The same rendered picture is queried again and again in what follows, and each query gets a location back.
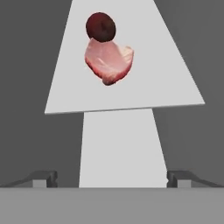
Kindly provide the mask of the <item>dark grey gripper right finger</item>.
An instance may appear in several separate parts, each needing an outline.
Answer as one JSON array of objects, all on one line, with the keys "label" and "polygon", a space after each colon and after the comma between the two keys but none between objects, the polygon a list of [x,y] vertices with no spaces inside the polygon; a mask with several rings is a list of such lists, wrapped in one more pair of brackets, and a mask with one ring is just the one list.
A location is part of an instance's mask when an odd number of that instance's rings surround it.
[{"label": "dark grey gripper right finger", "polygon": [[204,179],[197,177],[190,171],[168,171],[168,188],[195,188],[195,187],[221,187]]}]

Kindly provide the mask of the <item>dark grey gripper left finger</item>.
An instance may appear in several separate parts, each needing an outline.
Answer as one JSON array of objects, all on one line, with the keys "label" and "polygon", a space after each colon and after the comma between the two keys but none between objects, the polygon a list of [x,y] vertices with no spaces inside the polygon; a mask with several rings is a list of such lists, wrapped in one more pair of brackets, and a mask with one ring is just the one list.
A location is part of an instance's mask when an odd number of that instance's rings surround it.
[{"label": "dark grey gripper left finger", "polygon": [[58,173],[56,171],[34,171],[27,177],[1,185],[2,188],[12,187],[57,187]]}]

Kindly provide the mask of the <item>white freezer floor panel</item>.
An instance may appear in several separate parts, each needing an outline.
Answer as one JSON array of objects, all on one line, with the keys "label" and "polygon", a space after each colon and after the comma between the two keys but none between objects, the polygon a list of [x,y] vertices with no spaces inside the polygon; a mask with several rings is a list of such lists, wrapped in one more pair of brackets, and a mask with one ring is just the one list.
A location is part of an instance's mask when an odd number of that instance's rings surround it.
[{"label": "white freezer floor panel", "polygon": [[84,115],[81,187],[165,187],[165,159],[150,109]]}]

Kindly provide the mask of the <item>white freezer shelf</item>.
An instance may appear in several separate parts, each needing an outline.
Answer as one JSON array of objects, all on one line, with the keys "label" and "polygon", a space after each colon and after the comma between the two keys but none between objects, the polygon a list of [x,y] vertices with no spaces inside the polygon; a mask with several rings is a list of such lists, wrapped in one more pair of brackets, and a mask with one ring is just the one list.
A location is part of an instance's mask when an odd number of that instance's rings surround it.
[{"label": "white freezer shelf", "polygon": [[[112,40],[134,50],[129,73],[105,86],[85,62],[86,22],[95,12],[115,22]],[[154,0],[72,0],[47,114],[201,105],[204,100]]]}]

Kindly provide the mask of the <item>pink raw steak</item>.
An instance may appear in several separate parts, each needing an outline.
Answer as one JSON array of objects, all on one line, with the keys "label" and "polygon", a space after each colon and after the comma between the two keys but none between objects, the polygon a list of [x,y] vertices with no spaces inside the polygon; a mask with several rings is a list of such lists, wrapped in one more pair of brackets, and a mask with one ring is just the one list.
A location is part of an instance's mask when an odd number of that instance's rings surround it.
[{"label": "pink raw steak", "polygon": [[105,86],[123,79],[130,71],[134,50],[120,47],[114,41],[99,42],[91,38],[85,51],[85,62]]}]

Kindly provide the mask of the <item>dark red round fruit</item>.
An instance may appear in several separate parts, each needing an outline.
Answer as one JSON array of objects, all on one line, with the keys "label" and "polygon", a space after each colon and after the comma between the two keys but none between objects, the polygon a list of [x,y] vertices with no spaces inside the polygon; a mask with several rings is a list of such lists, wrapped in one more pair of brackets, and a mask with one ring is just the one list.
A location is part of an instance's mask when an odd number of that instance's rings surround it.
[{"label": "dark red round fruit", "polygon": [[90,39],[107,42],[115,37],[116,24],[108,14],[96,12],[87,19],[86,31]]}]

